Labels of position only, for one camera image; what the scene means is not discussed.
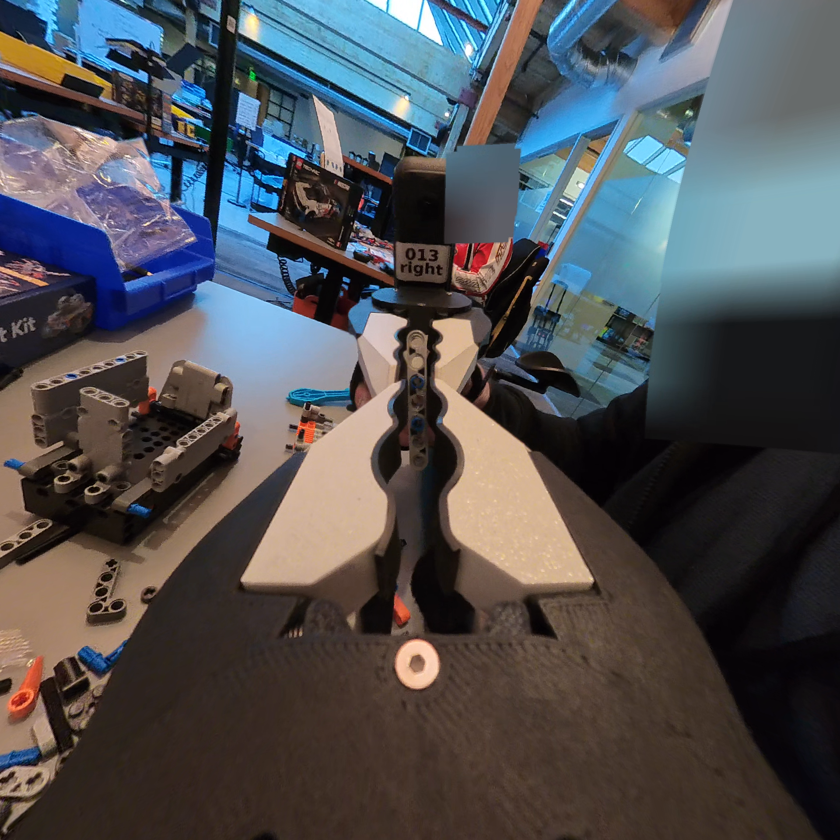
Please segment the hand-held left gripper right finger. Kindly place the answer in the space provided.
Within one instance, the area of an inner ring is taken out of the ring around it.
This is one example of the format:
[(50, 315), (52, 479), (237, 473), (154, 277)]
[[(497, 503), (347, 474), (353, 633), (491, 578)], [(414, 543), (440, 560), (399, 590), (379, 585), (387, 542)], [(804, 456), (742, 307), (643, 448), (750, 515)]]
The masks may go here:
[(532, 452), (448, 386), (437, 432), (455, 473), (440, 497), (443, 546), (437, 576), (446, 592), (488, 611), (502, 602), (591, 592), (595, 585)]

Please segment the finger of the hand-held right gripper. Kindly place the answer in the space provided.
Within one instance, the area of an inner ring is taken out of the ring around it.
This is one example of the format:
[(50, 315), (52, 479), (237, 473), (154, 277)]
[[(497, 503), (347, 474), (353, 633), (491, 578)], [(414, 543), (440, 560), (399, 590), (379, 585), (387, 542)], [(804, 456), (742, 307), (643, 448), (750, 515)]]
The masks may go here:
[(474, 331), (477, 315), (457, 315), (434, 320), (438, 336), (434, 351), (434, 380), (461, 392), (476, 366), (477, 339)]
[(406, 325), (404, 317), (390, 312), (372, 312), (368, 316), (357, 344), (364, 391), (369, 397), (376, 397), (401, 378), (398, 333)]

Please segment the grey beam with blue pins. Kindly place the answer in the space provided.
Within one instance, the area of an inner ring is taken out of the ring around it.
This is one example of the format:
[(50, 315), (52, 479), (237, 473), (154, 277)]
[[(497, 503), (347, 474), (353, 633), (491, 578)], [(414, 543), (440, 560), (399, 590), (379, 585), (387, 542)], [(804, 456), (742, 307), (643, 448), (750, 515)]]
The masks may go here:
[(428, 336), (419, 329), (406, 335), (403, 352), (406, 381), (406, 431), (409, 463), (417, 471), (427, 467), (430, 432), (427, 418)]

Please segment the person's right forearm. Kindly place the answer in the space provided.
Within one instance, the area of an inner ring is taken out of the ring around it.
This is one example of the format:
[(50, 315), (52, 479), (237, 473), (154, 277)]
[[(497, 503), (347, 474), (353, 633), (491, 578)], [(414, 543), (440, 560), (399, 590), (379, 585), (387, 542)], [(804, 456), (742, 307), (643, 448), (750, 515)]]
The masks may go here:
[(646, 438), (647, 384), (578, 418), (540, 411), (516, 387), (491, 383), (486, 414), (604, 504), (669, 442)]

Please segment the person's right hand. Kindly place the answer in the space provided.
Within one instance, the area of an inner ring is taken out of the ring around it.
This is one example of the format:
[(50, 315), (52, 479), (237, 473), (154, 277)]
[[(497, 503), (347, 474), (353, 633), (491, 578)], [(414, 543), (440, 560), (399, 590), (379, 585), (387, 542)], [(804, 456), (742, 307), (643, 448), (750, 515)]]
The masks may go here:
[(479, 410), (487, 412), (487, 405), (491, 397), (491, 383), (496, 373), (496, 365), (485, 367), (476, 364), (467, 382), (460, 390), (460, 394)]

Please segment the black chair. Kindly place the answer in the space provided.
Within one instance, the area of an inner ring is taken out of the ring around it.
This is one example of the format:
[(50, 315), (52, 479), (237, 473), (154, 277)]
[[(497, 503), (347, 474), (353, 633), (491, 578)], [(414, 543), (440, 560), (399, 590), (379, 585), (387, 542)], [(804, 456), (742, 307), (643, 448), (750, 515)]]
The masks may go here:
[(532, 294), (549, 264), (545, 251), (527, 238), (512, 244), (511, 258), (483, 305), (490, 332), (479, 357), (495, 359), (511, 346), (531, 311)]

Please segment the orange grey small subassembly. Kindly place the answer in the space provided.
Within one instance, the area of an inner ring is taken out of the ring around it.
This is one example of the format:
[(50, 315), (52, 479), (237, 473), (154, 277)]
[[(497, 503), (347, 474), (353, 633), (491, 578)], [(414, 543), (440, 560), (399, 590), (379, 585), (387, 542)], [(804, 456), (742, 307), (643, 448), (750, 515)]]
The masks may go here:
[(333, 420), (320, 411), (320, 406), (313, 402), (305, 402), (299, 423), (289, 426), (293, 433), (293, 440), (286, 444), (286, 451), (289, 454), (305, 453), (333, 428)]

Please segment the black car kit box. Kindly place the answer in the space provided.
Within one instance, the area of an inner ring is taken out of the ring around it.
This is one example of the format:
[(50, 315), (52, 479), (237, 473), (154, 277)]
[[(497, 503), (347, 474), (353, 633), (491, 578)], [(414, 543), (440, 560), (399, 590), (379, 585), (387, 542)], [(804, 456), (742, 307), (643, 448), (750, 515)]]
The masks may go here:
[(278, 213), (322, 242), (345, 250), (362, 197), (360, 185), (289, 154)]

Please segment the wooden desk black legs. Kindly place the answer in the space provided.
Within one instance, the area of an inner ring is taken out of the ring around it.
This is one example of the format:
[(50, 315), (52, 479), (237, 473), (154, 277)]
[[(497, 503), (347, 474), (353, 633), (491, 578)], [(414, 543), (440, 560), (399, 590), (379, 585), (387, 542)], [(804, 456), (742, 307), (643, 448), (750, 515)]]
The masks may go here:
[(278, 213), (250, 213), (248, 222), (269, 234), (268, 250), (279, 256), (289, 256), (299, 250), (306, 259), (327, 270), (323, 291), (326, 297), (325, 314), (319, 322), (329, 324), (337, 293), (344, 280), (350, 283), (350, 297), (360, 299), (365, 285), (393, 286), (394, 279), (382, 270), (354, 259), (346, 250), (332, 247), (309, 232), (294, 225)]

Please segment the grey black robot model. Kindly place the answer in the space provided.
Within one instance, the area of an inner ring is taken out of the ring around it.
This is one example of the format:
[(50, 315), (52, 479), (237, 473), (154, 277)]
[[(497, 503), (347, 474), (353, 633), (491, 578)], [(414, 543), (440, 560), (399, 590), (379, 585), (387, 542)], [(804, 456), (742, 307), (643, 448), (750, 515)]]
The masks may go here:
[(30, 392), (33, 436), (45, 453), (4, 465), (20, 475), (34, 522), (57, 524), (53, 546), (81, 532), (130, 543), (242, 447), (233, 383), (189, 360), (173, 363), (161, 393), (140, 350), (37, 381)]

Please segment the black angled beam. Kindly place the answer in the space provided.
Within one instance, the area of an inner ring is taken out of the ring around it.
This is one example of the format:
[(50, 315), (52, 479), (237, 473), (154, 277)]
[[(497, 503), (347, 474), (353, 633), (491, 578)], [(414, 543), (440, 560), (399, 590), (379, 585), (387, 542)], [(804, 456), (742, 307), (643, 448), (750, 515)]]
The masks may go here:
[(126, 616), (126, 601), (114, 594), (121, 564), (119, 560), (109, 559), (102, 565), (93, 586), (91, 602), (86, 610), (86, 624), (90, 626), (120, 622)]

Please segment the pile of plastic building pieces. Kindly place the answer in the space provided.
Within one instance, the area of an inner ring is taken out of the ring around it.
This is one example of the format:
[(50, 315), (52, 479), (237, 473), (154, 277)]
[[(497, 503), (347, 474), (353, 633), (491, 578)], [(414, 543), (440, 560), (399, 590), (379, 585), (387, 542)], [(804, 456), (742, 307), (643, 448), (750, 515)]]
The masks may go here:
[(105, 654), (85, 646), (43, 665), (37, 706), (22, 721), (10, 721), (7, 702), (18, 690), (29, 664), (2, 677), (1, 834), (9, 838), (26, 813), (43, 797), (66, 764), (100, 704), (125, 643)]

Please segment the orange cone piece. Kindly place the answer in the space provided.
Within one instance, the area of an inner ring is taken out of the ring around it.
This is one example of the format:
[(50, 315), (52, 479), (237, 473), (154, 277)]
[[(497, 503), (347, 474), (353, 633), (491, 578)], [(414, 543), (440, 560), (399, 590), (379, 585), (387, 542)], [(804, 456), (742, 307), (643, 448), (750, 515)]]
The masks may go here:
[(34, 658), (29, 664), (22, 683), (7, 702), (7, 715), (10, 721), (26, 719), (37, 706), (43, 665), (43, 656)]

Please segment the robot kit box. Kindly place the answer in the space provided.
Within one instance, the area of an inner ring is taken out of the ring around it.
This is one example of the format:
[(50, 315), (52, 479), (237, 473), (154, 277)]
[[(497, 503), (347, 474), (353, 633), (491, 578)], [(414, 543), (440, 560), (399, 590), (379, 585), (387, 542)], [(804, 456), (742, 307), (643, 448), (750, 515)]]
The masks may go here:
[(77, 341), (95, 317), (94, 278), (1, 251), (1, 362), (22, 368)]

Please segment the black post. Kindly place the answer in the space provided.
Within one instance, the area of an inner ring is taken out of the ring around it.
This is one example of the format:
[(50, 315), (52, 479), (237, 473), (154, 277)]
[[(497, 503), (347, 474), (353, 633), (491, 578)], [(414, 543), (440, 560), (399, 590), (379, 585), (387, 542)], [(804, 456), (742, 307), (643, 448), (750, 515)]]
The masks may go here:
[(213, 118), (207, 153), (203, 210), (203, 215), (211, 226), (214, 243), (217, 240), (217, 224), (224, 184), (230, 104), (236, 67), (240, 1), (222, 1), (220, 9)]

